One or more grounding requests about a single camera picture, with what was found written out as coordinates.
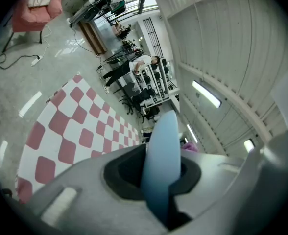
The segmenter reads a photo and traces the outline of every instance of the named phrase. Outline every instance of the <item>polished floor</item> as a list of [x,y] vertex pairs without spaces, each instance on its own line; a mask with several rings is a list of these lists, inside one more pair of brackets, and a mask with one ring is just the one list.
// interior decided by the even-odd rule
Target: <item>polished floor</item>
[[[48,24],[52,31],[52,35],[46,38],[50,47],[35,66],[31,66],[33,57],[25,57],[7,70],[0,69],[0,184],[4,188],[15,188],[23,147],[46,101],[77,74],[80,74],[117,114],[137,130],[141,129],[141,121],[135,114],[127,115],[125,106],[119,102],[121,93],[112,93],[118,86],[113,85],[111,93],[105,93],[96,72],[100,59],[76,44],[74,31],[69,28],[66,18],[67,15],[61,14]],[[79,28],[76,30],[77,41],[91,50]],[[1,25],[0,54],[10,34],[10,23],[6,27]],[[49,30],[45,27],[43,36],[47,34]],[[2,65],[8,66],[21,55],[43,55],[47,44],[44,41],[40,44],[38,41],[39,32],[15,34],[6,51],[7,60]],[[32,98],[31,107],[21,114]]]

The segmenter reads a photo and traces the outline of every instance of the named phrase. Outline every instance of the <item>pink and white checkered mat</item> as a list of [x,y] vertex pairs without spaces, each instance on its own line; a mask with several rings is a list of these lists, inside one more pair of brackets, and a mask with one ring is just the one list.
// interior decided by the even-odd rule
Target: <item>pink and white checkered mat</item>
[[77,75],[48,100],[33,126],[18,169],[18,197],[26,203],[71,165],[137,144],[138,131]]

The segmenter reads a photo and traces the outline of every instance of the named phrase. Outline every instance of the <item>pink chair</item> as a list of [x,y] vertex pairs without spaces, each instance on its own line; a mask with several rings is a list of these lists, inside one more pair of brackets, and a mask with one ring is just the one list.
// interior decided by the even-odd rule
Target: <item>pink chair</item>
[[48,6],[31,9],[27,4],[28,0],[17,1],[12,15],[12,34],[2,52],[6,51],[13,34],[16,32],[40,31],[40,43],[42,43],[42,31],[45,25],[62,13],[61,0],[50,0]]

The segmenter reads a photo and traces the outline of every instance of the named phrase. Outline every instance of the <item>black cable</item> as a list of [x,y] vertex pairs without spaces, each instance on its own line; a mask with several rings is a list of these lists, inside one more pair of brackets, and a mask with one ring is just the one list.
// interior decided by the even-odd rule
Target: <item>black cable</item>
[[[89,49],[86,49],[86,48],[84,48],[81,44],[79,44],[79,42],[77,41],[77,39],[76,39],[76,37],[75,37],[75,35],[76,35],[76,30],[73,29],[73,28],[71,28],[71,29],[74,31],[74,39],[75,39],[76,43],[77,43],[81,48],[87,50],[88,52],[91,52],[91,53],[94,53],[94,54],[95,54],[94,51],[91,51],[91,50],[89,50]],[[99,56],[99,64],[100,64],[101,67],[97,68],[96,71],[97,71],[98,74],[101,74],[101,71],[104,69],[104,66],[105,66],[105,65],[108,65],[108,63],[107,63],[107,64],[102,64],[102,63],[101,63],[101,56]]]
[[[0,64],[3,64],[6,60],[7,60],[7,55],[5,53],[2,53],[0,55],[0,58],[4,56],[4,60],[0,62]],[[3,67],[0,65],[0,68],[3,69],[3,70],[6,70],[8,69],[9,67],[13,66],[20,58],[22,57],[37,57],[37,59],[40,59],[39,55],[23,55],[23,56],[20,56],[16,61],[14,61],[11,65],[9,65],[8,67]]]
[[76,43],[77,43],[78,45],[80,45],[80,47],[81,47],[81,48],[83,48],[83,49],[85,49],[85,50],[87,50],[87,51],[89,51],[89,52],[91,52],[91,53],[94,53],[94,54],[95,54],[95,52],[94,52],[94,51],[91,51],[91,50],[89,50],[89,49],[86,49],[86,48],[84,48],[84,47],[83,47],[81,44],[79,44],[79,42],[77,41],[77,39],[76,39],[76,37],[75,37],[75,35],[76,35],[76,31],[75,31],[75,29],[71,28],[71,30],[73,30],[73,31],[74,31],[74,39],[75,39]]

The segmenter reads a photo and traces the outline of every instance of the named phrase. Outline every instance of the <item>fluorescent light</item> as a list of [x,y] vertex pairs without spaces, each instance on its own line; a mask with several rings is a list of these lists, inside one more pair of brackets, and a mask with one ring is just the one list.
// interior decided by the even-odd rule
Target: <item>fluorescent light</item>
[[197,142],[198,142],[198,141],[197,141],[197,138],[196,138],[196,136],[194,135],[194,132],[192,131],[191,127],[190,127],[189,125],[187,125],[187,127],[188,127],[189,131],[191,132],[191,135],[192,135],[192,137],[194,138],[195,143],[197,143]]
[[216,108],[219,108],[221,106],[221,102],[199,83],[193,81],[192,85],[195,89],[202,93],[213,105],[215,105]]
[[25,113],[31,108],[37,99],[42,95],[41,92],[37,92],[19,111],[19,117],[23,118]]
[[244,146],[245,146],[245,149],[247,150],[247,152],[250,152],[252,149],[254,149],[255,145],[253,144],[252,140],[249,139],[249,140],[246,140],[244,142]]

